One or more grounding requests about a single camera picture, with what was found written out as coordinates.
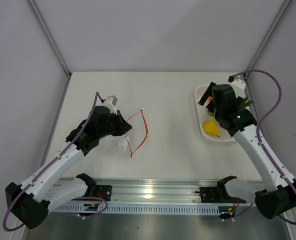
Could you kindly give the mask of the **clear zip top bag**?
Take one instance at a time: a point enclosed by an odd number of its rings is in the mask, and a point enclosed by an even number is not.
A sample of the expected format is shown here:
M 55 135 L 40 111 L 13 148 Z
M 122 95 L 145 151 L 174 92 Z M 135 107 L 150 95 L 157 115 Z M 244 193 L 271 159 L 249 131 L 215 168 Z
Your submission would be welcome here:
M 132 126 L 122 136 L 107 136 L 100 140 L 96 148 L 102 156 L 132 158 L 135 152 L 145 143 L 148 137 L 148 124 L 144 115 L 144 107 L 134 108 L 122 114 L 126 123 Z

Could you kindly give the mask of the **toy pineapple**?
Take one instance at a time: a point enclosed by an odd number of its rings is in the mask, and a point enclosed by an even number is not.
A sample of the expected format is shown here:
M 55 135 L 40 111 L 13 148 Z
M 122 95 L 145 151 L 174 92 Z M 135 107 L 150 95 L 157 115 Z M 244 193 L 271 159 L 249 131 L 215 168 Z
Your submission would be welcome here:
M 248 96 L 245 96 L 245 97 L 238 96 L 236 100 L 238 103 L 238 109 L 244 109 L 254 104 L 254 101 L 250 100 Z

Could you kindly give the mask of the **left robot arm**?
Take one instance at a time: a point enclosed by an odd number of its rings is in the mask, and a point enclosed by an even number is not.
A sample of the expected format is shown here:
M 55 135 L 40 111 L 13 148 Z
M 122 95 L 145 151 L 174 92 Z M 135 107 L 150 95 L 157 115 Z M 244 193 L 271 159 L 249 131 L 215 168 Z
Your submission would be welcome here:
M 69 201 L 91 200 L 106 204 L 106 199 L 96 196 L 96 181 L 85 173 L 59 187 L 54 187 L 54 184 L 71 166 L 97 147 L 102 138 L 123 136 L 131 129 L 119 110 L 112 112 L 106 106 L 93 107 L 88 118 L 66 137 L 53 160 L 20 184 L 12 182 L 6 187 L 8 209 L 3 219 L 4 230 L 17 230 L 16 227 L 7 227 L 10 214 L 22 225 L 34 229 L 50 212 Z

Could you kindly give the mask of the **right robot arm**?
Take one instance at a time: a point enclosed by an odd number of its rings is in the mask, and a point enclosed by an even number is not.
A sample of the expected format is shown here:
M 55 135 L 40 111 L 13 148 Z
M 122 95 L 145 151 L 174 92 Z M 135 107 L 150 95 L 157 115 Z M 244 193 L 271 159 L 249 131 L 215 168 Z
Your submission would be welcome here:
M 237 197 L 255 204 L 265 218 L 272 219 L 296 207 L 296 178 L 262 137 L 252 113 L 240 108 L 242 100 L 242 97 L 236 96 L 231 85 L 211 82 L 198 103 L 204 105 L 210 101 L 207 109 L 214 113 L 219 125 L 247 153 L 264 187 L 257 189 L 234 176 L 226 177 L 226 182 L 216 189 L 216 196 L 222 202 Z

